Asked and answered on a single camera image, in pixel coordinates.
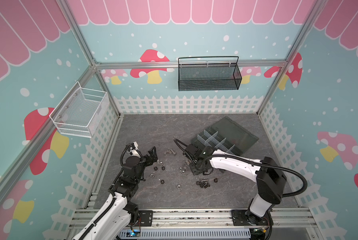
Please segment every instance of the black bracket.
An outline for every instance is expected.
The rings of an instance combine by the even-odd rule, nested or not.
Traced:
[[[151,227],[152,226],[153,211],[140,210],[139,216],[141,218],[141,220],[140,220],[141,227]]]
[[[247,210],[232,210],[231,211],[232,222],[234,223],[234,226],[252,226],[252,224],[247,221],[247,217],[245,214],[246,211]],[[267,212],[264,214],[264,216],[262,218],[263,218],[263,220],[262,220],[263,226],[267,226],[268,223],[265,218],[270,220]]]

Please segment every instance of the mesh basket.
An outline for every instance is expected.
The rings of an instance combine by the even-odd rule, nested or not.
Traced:
[[[52,111],[50,118],[61,134],[92,137],[109,106],[108,94],[82,88],[79,82],[70,96]]]
[[[193,58],[234,58],[233,61],[189,61]],[[179,91],[238,90],[242,76],[238,67],[239,57],[190,57],[179,58]]]

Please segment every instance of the gray marble surface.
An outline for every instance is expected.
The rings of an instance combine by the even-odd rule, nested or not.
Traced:
[[[220,120],[224,116],[230,117],[242,125],[251,133],[259,137],[259,140],[244,154],[244,157],[263,159],[271,157],[277,161],[276,155],[266,136],[264,128],[256,114],[146,114],[125,115],[117,137],[111,160],[104,175],[95,208],[99,209],[108,197],[107,189],[120,170],[119,157],[125,145],[136,141],[142,154],[156,146],[157,155],[163,162],[165,170],[159,166],[157,171],[153,166],[145,169],[144,176],[147,179],[139,184],[139,189],[132,202],[139,208],[203,208],[203,207],[248,207],[249,200],[257,193],[257,185],[253,181],[226,171],[219,170],[209,176],[194,176],[188,169],[185,175],[179,171],[179,167],[186,166],[186,157],[173,142],[178,138],[189,144],[198,133]],[[164,154],[168,149],[177,152],[176,156]],[[200,188],[196,185],[199,178],[209,178],[210,187]],[[291,192],[286,185],[285,192]],[[277,207],[297,207],[294,197],[282,199]]]

